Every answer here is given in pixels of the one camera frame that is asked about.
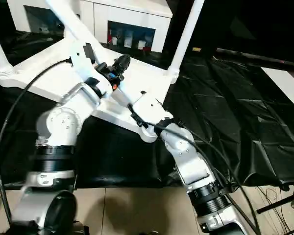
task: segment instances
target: cable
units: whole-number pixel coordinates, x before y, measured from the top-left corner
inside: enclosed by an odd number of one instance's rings
[[[258,189],[257,187],[255,187],[255,188],[257,189],[257,192],[258,192],[258,194],[259,194],[261,200],[263,201],[264,205],[266,205],[266,203],[265,203],[263,197],[261,196],[261,194],[260,194],[260,192],[259,192],[259,189]],[[269,223],[269,221],[267,220],[267,218],[266,218],[265,216],[264,216],[264,218],[266,219],[266,221],[268,222],[268,224],[269,224],[269,226],[272,228],[272,230],[274,230],[273,227],[271,226],[271,224],[273,224],[273,226],[275,227],[276,234],[278,235],[278,234],[279,234],[279,231],[278,231],[278,229],[277,229],[277,227],[276,227],[276,225],[275,225],[275,223],[274,223],[274,221],[273,221],[273,218],[272,218],[270,212],[268,212],[268,215],[269,215],[269,217],[271,218],[272,223]]]
[[[272,204],[271,200],[268,198],[268,196],[265,194],[265,192],[261,189],[261,187],[258,186],[257,188],[258,188],[258,190],[264,195],[264,197],[265,197],[265,199],[267,200],[268,204]],[[279,212],[277,211],[277,209],[276,209],[276,208],[273,208],[273,210],[274,210],[276,216],[277,216],[278,219],[279,219],[279,222],[280,222],[280,224],[281,224],[282,229],[283,229],[283,227],[284,227],[284,229],[285,229],[286,232],[287,232],[288,230],[291,231],[290,228],[289,228],[289,226],[286,224],[285,219],[281,217],[281,215],[279,214]]]
[[[258,189],[258,191],[260,191],[260,192],[265,196],[265,199],[267,200],[267,203],[268,203],[268,204],[272,204],[271,200],[268,198],[267,194],[265,194],[265,193],[263,192],[263,190],[261,189],[261,187],[257,186],[257,189]],[[285,227],[285,224],[283,223],[282,218],[281,218],[280,214],[278,213],[278,211],[276,210],[276,208],[273,208],[273,211],[274,211],[275,215],[277,216],[278,221],[279,221],[279,223],[280,223],[282,229],[285,230],[285,231],[287,232],[287,228]]]
[[[202,137],[200,137],[199,135],[197,135],[195,132],[189,130],[188,128],[186,128],[185,126],[183,126],[185,129],[187,129],[189,132],[191,132],[195,137],[197,137],[198,139],[200,139],[201,141],[203,141],[205,144],[209,145],[212,149],[215,150],[216,153],[218,153],[218,155],[223,159],[224,163],[226,164],[227,168],[229,169],[231,175],[233,176],[233,178],[235,179],[235,181],[237,182],[237,184],[239,185],[239,188],[241,189],[247,203],[248,203],[248,206],[249,208],[251,209],[251,214],[253,216],[253,219],[254,219],[254,222],[255,222],[255,226],[256,226],[256,229],[258,231],[260,231],[260,228],[259,228],[259,224],[258,224],[258,220],[256,218],[256,213],[253,209],[253,206],[245,192],[245,190],[243,189],[242,187],[242,184],[240,183],[239,179],[236,177],[236,174],[234,173],[234,171],[232,170],[231,166],[229,165],[229,163],[227,162],[227,159],[224,157],[224,155],[213,145],[211,144],[210,142],[208,142],[207,140],[203,139]]]
[[[6,125],[7,125],[8,121],[9,121],[9,119],[11,117],[11,114],[12,114],[13,110],[15,109],[16,105],[18,104],[18,102],[20,101],[20,99],[23,97],[23,95],[34,84],[34,82],[36,82],[48,70],[50,70],[53,67],[57,66],[58,64],[61,64],[61,63],[64,63],[64,62],[71,63],[71,60],[70,59],[61,60],[61,61],[59,61],[59,62],[57,62],[57,63],[49,66],[48,68],[46,68],[45,70],[43,70],[42,72],[40,72],[33,80],[30,81],[30,83],[28,83],[25,86],[24,90],[22,90],[21,94],[14,101],[14,103],[12,104],[12,106],[11,106],[8,114],[5,117],[3,126],[2,126],[1,131],[0,131],[0,146],[1,146],[1,142],[2,142],[2,137],[3,137],[4,131],[6,129]],[[11,219],[11,210],[10,210],[10,206],[9,206],[9,203],[8,203],[8,200],[7,200],[7,197],[6,197],[5,188],[4,188],[4,185],[2,183],[1,171],[0,171],[0,194],[1,194],[2,203],[3,203],[3,207],[4,207],[4,210],[5,210],[6,217],[8,219],[9,224],[11,224],[11,222],[12,222],[12,219]]]
[[[212,170],[212,172],[214,173],[214,175],[215,175],[215,177],[216,177],[216,179],[221,183],[221,180],[220,180],[220,178],[219,178],[219,175],[218,175],[218,173],[215,171],[215,168],[212,166],[212,164],[211,164],[211,162],[210,162],[210,160],[207,158],[207,156],[206,156],[206,154],[196,145],[196,144],[194,144],[192,141],[190,141],[188,138],[186,138],[185,136],[183,136],[183,135],[181,135],[181,134],[179,134],[179,133],[177,133],[177,132],[175,132],[175,131],[172,131],[172,130],[170,130],[170,129],[168,129],[168,128],[165,128],[165,127],[163,127],[163,126],[160,126],[160,125],[157,125],[157,124],[153,124],[153,123],[149,123],[149,122],[145,122],[145,121],[143,121],[143,123],[144,124],[147,124],[147,125],[150,125],[150,126],[153,126],[153,127],[155,127],[155,128],[157,128],[157,129],[160,129],[160,130],[163,130],[163,131],[167,131],[167,132],[169,132],[169,133],[171,133],[171,134],[174,134],[174,135],[176,135],[177,137],[179,137],[179,138],[181,138],[181,139],[183,139],[183,140],[185,140],[185,141],[187,141],[189,144],[191,144],[203,157],[204,157],[204,159],[206,160],[206,162],[207,162],[207,164],[209,165],[209,167],[211,168],[211,170]],[[228,165],[228,163],[225,161],[225,163],[226,163],[226,165],[227,165],[227,167],[229,168],[229,170],[230,170],[230,172],[231,172],[231,174],[232,174],[232,176],[233,176],[233,178],[236,180],[236,182],[238,183],[238,185],[239,185],[239,187],[240,187],[240,189],[241,189],[241,191],[243,192],[243,195],[244,195],[244,197],[246,198],[246,200],[247,200],[247,202],[248,202],[248,205],[249,205],[249,207],[250,207],[250,210],[251,210],[251,212],[252,212],[252,216],[253,216],[253,219],[255,220],[255,225],[256,226],[254,226],[253,225],[253,223],[249,220],[249,218],[246,216],[246,214],[242,211],[242,209],[234,202],[233,203],[233,206],[235,206],[235,208],[240,212],[240,214],[243,216],[243,218],[247,221],[247,223],[250,225],[250,227],[252,228],[252,230],[257,234],[257,235],[260,235],[261,233],[260,233],[260,229],[259,229],[259,224],[258,224],[258,221],[257,221],[257,218],[256,218],[256,214],[255,214],[255,211],[254,211],[254,209],[253,209],[253,206],[252,206],[252,204],[251,204],[251,202],[250,202],[250,200],[249,200],[249,198],[248,198],[248,196],[247,196],[247,194],[246,194],[246,192],[244,191],[244,189],[243,189],[243,187],[242,187],[242,185],[239,183],[239,180],[237,179],[237,177],[236,177],[236,175],[234,174],[234,172],[232,171],[232,169],[230,168],[230,166]]]
[[[282,200],[282,190],[280,189],[280,200]],[[285,226],[288,228],[289,232],[291,231],[288,224],[286,223],[286,220],[284,218],[284,215],[283,215],[283,211],[282,211],[282,205],[280,206],[280,209],[281,209],[281,215],[282,215],[282,218],[283,218],[283,221],[284,221],[284,224]]]

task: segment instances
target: floor tile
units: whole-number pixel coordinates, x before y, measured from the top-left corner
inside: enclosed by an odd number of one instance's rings
[[[9,190],[9,191],[7,191],[6,194],[7,194],[8,203],[11,208],[11,211],[13,211],[13,209],[16,207],[17,203],[20,201],[21,193],[19,190]],[[9,228],[8,221],[5,216],[3,205],[1,204],[1,206],[0,206],[0,233],[6,232],[8,228]]]
[[[107,188],[103,235],[198,235],[191,202],[183,188]]]
[[[89,227],[91,235],[100,235],[105,188],[78,189],[74,195],[78,204],[76,219]]]
[[[259,191],[257,187],[244,187],[244,189],[252,202],[254,210],[257,210],[259,208],[262,208],[263,206],[268,205],[268,202],[266,201],[265,196]],[[264,187],[261,187],[261,189],[263,190],[265,194],[267,193],[267,196],[272,203],[276,202],[277,200],[280,200],[279,188],[264,186]],[[291,190],[289,192],[282,191],[282,198],[291,195],[293,193],[293,190],[294,188],[291,186]],[[254,222],[252,219],[251,211],[249,209],[247,201],[245,200],[241,190],[238,189],[235,193],[232,194],[232,197],[239,204],[242,210],[247,214],[250,220]],[[290,203],[288,203],[282,206],[282,210],[283,210],[284,218],[289,228],[293,230],[294,229],[294,209],[292,209]],[[277,212],[281,216],[280,207],[277,208]],[[257,214],[257,219],[258,219],[258,223],[259,223],[262,235],[282,235],[286,233],[284,226],[280,222],[274,210]],[[250,231],[250,233],[253,234],[251,228],[246,224],[244,220],[243,222],[246,225],[246,228]]]

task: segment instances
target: white robotic arm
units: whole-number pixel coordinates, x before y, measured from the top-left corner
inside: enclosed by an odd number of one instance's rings
[[[21,202],[12,213],[11,234],[30,226],[43,234],[46,231],[62,234],[70,228],[76,212],[72,191],[77,177],[73,160],[77,135],[84,120],[100,105],[100,100],[108,98],[118,88],[127,98],[132,117],[141,128],[142,140],[153,142],[160,137],[174,157],[176,169],[198,214],[203,232],[213,233],[235,224],[236,229],[246,235],[247,231],[233,206],[220,194],[216,179],[203,156],[189,141],[174,133],[193,142],[192,134],[179,127],[173,115],[165,111],[151,94],[136,90],[126,79],[123,81],[122,73],[129,66],[129,56],[111,61],[77,16],[70,9],[65,9],[68,7],[66,4],[60,0],[47,2],[78,39],[71,49],[71,60],[82,82],[37,121],[37,152],[23,187]],[[155,125],[166,130],[159,130]]]

